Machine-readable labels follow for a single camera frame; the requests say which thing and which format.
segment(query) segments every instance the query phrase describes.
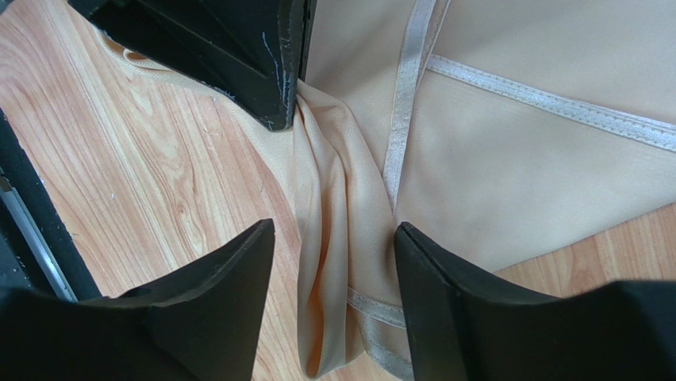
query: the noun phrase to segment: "black object edge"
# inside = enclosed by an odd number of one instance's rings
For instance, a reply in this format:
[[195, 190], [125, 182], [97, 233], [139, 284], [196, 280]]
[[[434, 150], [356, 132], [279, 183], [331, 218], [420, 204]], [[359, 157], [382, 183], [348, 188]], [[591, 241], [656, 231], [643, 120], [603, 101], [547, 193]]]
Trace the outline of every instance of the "black object edge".
[[119, 298], [0, 287], [0, 379], [248, 381], [274, 251], [268, 219]]
[[0, 168], [21, 196], [78, 300], [101, 296], [71, 234], [0, 109]]
[[109, 39], [232, 99], [265, 128], [294, 119], [316, 0], [68, 0]]
[[10, 3], [12, 1], [13, 0], [0, 0], [0, 14], [2, 14], [2, 12], [5, 12], [5, 10], [7, 9], [8, 6], [10, 6]]
[[621, 280], [555, 298], [406, 222], [394, 250], [416, 381], [676, 379], [676, 282]]

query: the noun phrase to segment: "wood grain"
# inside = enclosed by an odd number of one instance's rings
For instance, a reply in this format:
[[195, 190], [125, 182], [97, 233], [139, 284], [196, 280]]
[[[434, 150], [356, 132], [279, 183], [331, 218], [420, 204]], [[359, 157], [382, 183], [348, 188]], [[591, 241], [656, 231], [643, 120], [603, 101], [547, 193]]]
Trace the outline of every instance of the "wood grain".
[[[164, 275], [273, 217], [275, 264], [253, 379], [302, 379], [293, 218], [218, 102], [126, 75], [65, 2], [19, 0], [0, 16], [0, 106], [104, 294]], [[499, 274], [569, 295], [623, 277], [674, 279], [674, 254], [672, 205]], [[323, 379], [394, 378], [362, 356]]]

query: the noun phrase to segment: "white ribbon trim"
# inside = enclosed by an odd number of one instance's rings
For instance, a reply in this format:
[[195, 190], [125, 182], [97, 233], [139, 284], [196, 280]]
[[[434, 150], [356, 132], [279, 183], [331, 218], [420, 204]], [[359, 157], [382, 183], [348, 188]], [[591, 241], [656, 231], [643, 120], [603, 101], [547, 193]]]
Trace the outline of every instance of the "white ribbon trim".
[[448, 11], [448, 6], [451, 5], [451, 0], [436, 0], [434, 5], [434, 10], [432, 11], [432, 19], [429, 22], [429, 30], [427, 36], [424, 39], [424, 48], [423, 56], [421, 60], [421, 66], [418, 69], [418, 80], [416, 83], [417, 87], [421, 85], [422, 77], [427, 67], [427, 62], [429, 57], [432, 55], [432, 48], [436, 44], [436, 39], [439, 37], [439, 32], [441, 32], [441, 25], [444, 23], [444, 18], [446, 18], [446, 12]]
[[414, 381], [413, 365], [410, 362], [370, 341], [366, 351], [376, 364], [394, 377], [403, 381]]
[[385, 182], [387, 198], [394, 212], [397, 208], [401, 169], [404, 166], [406, 142], [413, 114], [413, 100], [416, 97], [418, 73], [421, 71], [425, 37], [436, 0], [417, 0], [406, 28], [401, 59], [394, 93], [394, 111], [387, 143], [382, 179]]
[[373, 318], [377, 321], [382, 321], [385, 324], [393, 327], [406, 329], [404, 320], [404, 310], [401, 307], [391, 306], [383, 302], [378, 302], [372, 298], [368, 298], [357, 291], [348, 289], [348, 304], [358, 310], [360, 313]]
[[601, 131], [676, 152], [676, 125], [560, 97], [437, 55], [430, 57], [427, 69]]

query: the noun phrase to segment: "stitched seam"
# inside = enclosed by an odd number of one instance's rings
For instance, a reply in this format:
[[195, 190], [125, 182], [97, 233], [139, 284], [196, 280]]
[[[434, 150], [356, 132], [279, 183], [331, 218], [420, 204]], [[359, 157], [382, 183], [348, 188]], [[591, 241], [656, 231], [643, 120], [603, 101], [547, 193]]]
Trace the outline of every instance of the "stitched seam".
[[439, 29], [441, 29], [441, 24], [442, 21], [444, 20], [444, 16], [446, 15], [445, 9], [446, 9], [446, 3], [450, 2], [451, 0], [441, 0], [444, 2], [444, 5], [442, 6], [442, 11], [437, 13], [436, 19], [434, 20], [434, 23], [432, 24], [432, 34], [429, 35], [432, 38], [430, 38], [424, 45], [423, 52], [428, 52], [430, 53], [429, 50], [432, 49], [432, 45], [434, 45], [434, 41], [436, 41], [437, 36], [439, 35]]
[[403, 319], [397, 317], [389, 317], [386, 316], [385, 314], [378, 312], [378, 310], [385, 310], [386, 312], [390, 312], [393, 314], [403, 314], [403, 309], [401, 308], [389, 306], [381, 302], [376, 302], [375, 300], [371, 300], [370, 298], [361, 295], [360, 293], [352, 289], [350, 289], [348, 292], [348, 304], [352, 306], [352, 308], [358, 310], [360, 313], [368, 316], [369, 318], [382, 321], [383, 323], [401, 329], [405, 329], [406, 327]]
[[397, 209], [401, 171], [408, 144], [416, 86], [421, 70], [424, 70], [422, 59], [425, 37], [428, 35], [429, 22], [433, 16], [435, 4], [436, 0], [416, 0], [401, 47], [397, 79], [394, 84], [390, 137], [387, 141], [385, 163], [382, 169], [387, 199], [393, 212]]
[[[385, 369], [386, 371], [388, 371], [388, 372], [391, 373], [392, 375], [398, 377], [399, 379], [411, 379], [411, 377], [413, 376], [413, 365], [412, 365], [408, 360], [406, 360], [406, 359], [404, 359], [403, 357], [397, 355], [396, 353], [390, 352], [389, 350], [387, 350], [387, 349], [381, 347], [380, 345], [377, 345], [377, 344], [375, 344], [375, 343], [373, 343], [373, 342], [371, 342], [371, 341], [367, 341], [367, 343], [369, 344], [369, 345], [367, 346], [367, 348], [366, 348], [367, 352], [369, 353], [369, 355], [371, 355], [371, 359], [372, 359], [373, 361], [375, 361], [381, 368]], [[405, 368], [408, 368], [408, 369], [410, 370], [410, 374], [402, 373], [402, 372], [400, 372], [400, 371], [398, 371], [398, 370], [392, 368], [392, 367], [386, 362], [387, 360], [381, 359], [380, 356], [378, 356], [377, 354], [375, 354], [375, 353], [371, 350], [372, 348], [376, 348], [376, 349], [378, 349], [379, 351], [385, 353], [387, 356], [391, 356], [394, 360], [403, 363], [403, 364], [404, 364], [404, 367], [405, 367]]]
[[564, 110], [556, 108], [554, 106], [541, 105], [541, 104], [535, 103], [535, 102], [533, 102], [529, 99], [523, 98], [519, 95], [516, 95], [516, 94], [513, 94], [513, 93], [508, 93], [508, 92], [505, 92], [503, 90], [498, 90], [498, 89], [492, 88], [490, 86], [487, 86], [485, 84], [481, 84], [478, 81], [475, 81], [473, 79], [468, 79], [468, 78], [464, 78], [464, 77], [459, 78], [457, 75], [454, 75], [448, 69], [446, 69], [444, 67], [436, 66], [433, 62], [434, 60], [442, 61], [442, 62], [444, 62], [448, 65], [451, 65], [453, 67], [457, 67], [457, 68], [462, 69], [464, 71], [468, 71], [471, 74], [483, 77], [485, 79], [490, 79], [494, 82], [502, 83], [503, 85], [510, 86], [510, 87], [513, 87], [513, 88], [518, 89], [518, 90], [527, 91], [527, 92], [530, 92], [530, 93], [537, 94], [537, 95], [539, 95], [543, 98], [546, 98], [550, 101], [553, 101], [553, 102], [558, 102], [558, 103], [561, 103], [561, 104], [564, 104], [564, 105], [567, 105], [567, 106], [573, 106], [573, 107], [579, 108], [581, 110], [585, 110], [587, 112], [590, 112], [592, 114], [596, 114], [596, 115], [599, 115], [601, 117], [612, 119], [613, 121], [621, 121], [621, 122], [628, 124], [628, 125], [635, 127], [635, 128], [647, 129], [647, 130], [650, 130], [653, 133], [658, 133], [660, 135], [666, 135], [666, 136], [669, 136], [669, 137], [676, 137], [676, 134], [673, 134], [671, 131], [664, 131], [663, 129], [656, 128], [654, 126], [650, 126], [648, 123], [645, 123], [645, 124], [639, 123], [637, 121], [632, 120], [630, 117], [615, 115], [615, 114], [611, 114], [609, 112], [605, 112], [605, 111], [602, 111], [602, 110], [596, 110], [593, 107], [590, 107], [590, 106], [585, 105], [583, 103], [575, 102], [575, 101], [572, 101], [570, 99], [566, 99], [566, 98], [563, 98], [563, 97], [558, 97], [558, 96], [555, 96], [555, 95], [552, 95], [552, 94], [545, 93], [545, 92], [538, 90], [536, 88], [533, 88], [533, 87], [529, 87], [529, 86], [526, 86], [526, 85], [523, 85], [523, 84], [520, 84], [520, 83], [515, 83], [514, 81], [511, 81], [511, 80], [508, 80], [508, 79], [503, 79], [503, 78], [498, 77], [496, 75], [485, 73], [483, 71], [479, 71], [479, 70], [474, 69], [472, 67], [467, 67], [467, 66], [462, 65], [460, 63], [456, 63], [456, 62], [449, 60], [445, 57], [433, 55], [431, 60], [430, 60], [430, 64], [428, 65], [428, 68], [430, 68], [433, 71], [438, 72], [440, 74], [447, 75], [447, 76], [452, 77], [454, 79], [458, 79], [461, 82], [465, 82], [465, 83], [468, 83], [470, 85], [474, 85], [476, 87], [482, 88], [484, 90], [488, 90], [488, 91], [493, 92], [495, 94], [499, 94], [499, 95], [505, 96], [507, 98], [517, 100], [518, 102], [522, 102], [522, 103], [528, 104], [530, 106], [534, 106], [534, 107], [537, 107], [539, 109], [546, 110], [546, 111], [552, 112], [554, 114], [558, 114], [558, 115], [563, 116], [563, 117], [567, 117], [571, 120], [580, 121], [580, 122], [585, 123], [587, 125], [591, 125], [593, 127], [599, 128], [599, 129], [603, 129], [603, 130], [606, 130], [606, 131], [613, 132], [617, 135], [621, 135], [621, 136], [624, 136], [624, 137], [631, 137], [631, 138], [634, 138], [636, 140], [643, 141], [645, 143], [658, 145], [659, 147], [672, 148], [672, 149], [676, 148], [676, 144], [665, 143], [665, 142], [662, 142], [662, 141], [651, 139], [649, 137], [642, 137], [642, 136], [640, 136], [636, 133], [630, 133], [630, 132], [625, 131], [623, 129], [614, 128], [614, 127], [609, 126], [609, 125], [603, 125], [602, 123], [599, 123], [598, 121], [594, 121], [594, 120], [591, 120], [589, 118], [580, 117], [580, 116], [575, 115], [575, 114], [573, 114], [569, 111], [564, 111]]

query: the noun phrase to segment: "beige fabric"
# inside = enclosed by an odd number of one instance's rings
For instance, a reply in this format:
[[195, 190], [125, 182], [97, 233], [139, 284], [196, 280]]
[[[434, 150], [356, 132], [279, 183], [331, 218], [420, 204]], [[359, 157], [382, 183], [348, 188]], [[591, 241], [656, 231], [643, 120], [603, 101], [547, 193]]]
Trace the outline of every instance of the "beige fabric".
[[[222, 101], [294, 211], [298, 340], [310, 377], [364, 347], [412, 378], [391, 244], [400, 221], [494, 271], [676, 201], [673, 150], [419, 70], [393, 213], [382, 171], [414, 3], [317, 2], [292, 130], [269, 133]], [[446, 5], [434, 5], [422, 66], [433, 48], [552, 94], [676, 122], [676, 2], [453, 0], [439, 29]], [[102, 42], [137, 73], [213, 94]]]

